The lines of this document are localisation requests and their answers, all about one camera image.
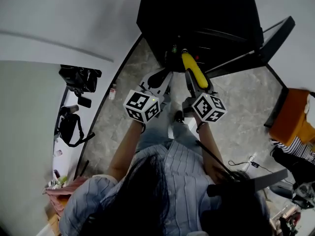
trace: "small bottle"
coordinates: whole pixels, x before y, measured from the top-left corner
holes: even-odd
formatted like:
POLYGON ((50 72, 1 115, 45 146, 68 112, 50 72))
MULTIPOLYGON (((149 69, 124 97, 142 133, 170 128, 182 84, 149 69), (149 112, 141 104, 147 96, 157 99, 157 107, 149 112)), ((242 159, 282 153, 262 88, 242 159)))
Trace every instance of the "small bottle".
POLYGON ((108 99, 110 99, 110 100, 115 99, 115 95, 116 95, 116 84, 113 84, 109 90, 108 99))

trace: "person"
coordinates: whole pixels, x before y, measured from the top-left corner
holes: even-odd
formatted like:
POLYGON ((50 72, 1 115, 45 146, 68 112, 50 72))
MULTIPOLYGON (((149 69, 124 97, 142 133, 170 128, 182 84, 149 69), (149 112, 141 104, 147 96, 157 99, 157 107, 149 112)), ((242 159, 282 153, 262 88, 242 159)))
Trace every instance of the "person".
MULTIPOLYGON (((169 110, 170 104, 143 134, 142 124, 133 121, 106 174, 88 179, 69 199, 59 223, 63 236, 272 235, 258 193, 208 197, 209 184, 236 179, 196 144, 181 111, 171 124, 174 139, 168 138, 169 110)), ((201 143, 223 162, 209 125, 198 131, 201 143)), ((248 179, 243 172, 235 175, 248 179)))

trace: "orange chair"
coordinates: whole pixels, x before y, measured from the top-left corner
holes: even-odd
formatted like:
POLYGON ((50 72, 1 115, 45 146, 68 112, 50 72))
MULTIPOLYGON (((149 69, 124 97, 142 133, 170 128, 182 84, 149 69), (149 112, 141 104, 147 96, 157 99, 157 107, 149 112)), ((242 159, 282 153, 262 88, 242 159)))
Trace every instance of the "orange chair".
POLYGON ((309 93, 307 90, 289 89, 279 115, 269 130, 273 139, 286 146, 290 146, 296 136, 303 144, 315 140, 315 129, 306 122, 304 113, 309 93))

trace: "jeans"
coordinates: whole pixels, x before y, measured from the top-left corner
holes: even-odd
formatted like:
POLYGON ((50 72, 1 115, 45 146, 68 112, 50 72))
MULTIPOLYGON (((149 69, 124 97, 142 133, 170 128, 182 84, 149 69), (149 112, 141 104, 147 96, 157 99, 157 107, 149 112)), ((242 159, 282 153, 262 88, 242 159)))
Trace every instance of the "jeans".
MULTIPOLYGON (((167 104, 159 117, 154 117, 146 124, 146 130, 141 134, 136 151, 158 144, 166 144, 171 139, 168 138, 168 127, 171 124, 169 118, 171 104, 167 104)), ((197 138, 191 133, 187 124, 174 121, 172 124, 174 139, 201 155, 201 148, 196 144, 197 138)))

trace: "white cube with black markers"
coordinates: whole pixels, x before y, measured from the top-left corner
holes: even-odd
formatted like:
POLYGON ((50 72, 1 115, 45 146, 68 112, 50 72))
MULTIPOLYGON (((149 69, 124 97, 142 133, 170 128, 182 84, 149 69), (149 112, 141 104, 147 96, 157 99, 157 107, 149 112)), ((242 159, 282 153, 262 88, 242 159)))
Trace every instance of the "white cube with black markers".
POLYGON ((202 93, 192 107, 204 122, 216 122, 227 113, 220 98, 206 93, 202 93))
POLYGON ((124 108, 128 116, 142 123, 148 123, 160 112, 158 97, 130 90, 124 108))

